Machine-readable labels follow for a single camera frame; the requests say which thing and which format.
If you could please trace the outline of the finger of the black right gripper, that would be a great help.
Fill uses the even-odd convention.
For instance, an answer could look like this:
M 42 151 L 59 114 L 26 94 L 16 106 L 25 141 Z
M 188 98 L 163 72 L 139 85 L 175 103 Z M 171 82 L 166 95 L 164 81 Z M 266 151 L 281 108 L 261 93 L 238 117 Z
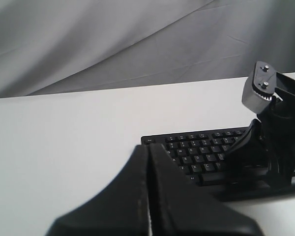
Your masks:
M 149 207 L 154 236 L 261 236 L 255 220 L 208 195 L 160 144 L 149 145 Z

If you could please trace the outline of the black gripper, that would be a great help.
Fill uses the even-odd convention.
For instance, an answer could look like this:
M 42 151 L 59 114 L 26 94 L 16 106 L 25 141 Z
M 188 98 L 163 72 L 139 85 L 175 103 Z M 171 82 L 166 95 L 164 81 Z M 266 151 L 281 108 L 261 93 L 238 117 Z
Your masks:
M 295 80 L 275 73 L 270 104 L 225 152 L 230 177 L 239 182 L 263 180 L 271 187 L 291 185 L 295 170 Z M 259 176 L 248 166 L 263 164 Z

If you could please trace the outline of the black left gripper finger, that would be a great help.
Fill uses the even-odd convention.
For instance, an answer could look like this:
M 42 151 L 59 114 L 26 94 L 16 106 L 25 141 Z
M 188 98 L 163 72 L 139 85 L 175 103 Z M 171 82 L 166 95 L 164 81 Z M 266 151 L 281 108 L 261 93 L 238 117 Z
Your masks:
M 118 175 L 88 202 L 57 218 L 49 236 L 147 236 L 148 148 L 138 145 Z

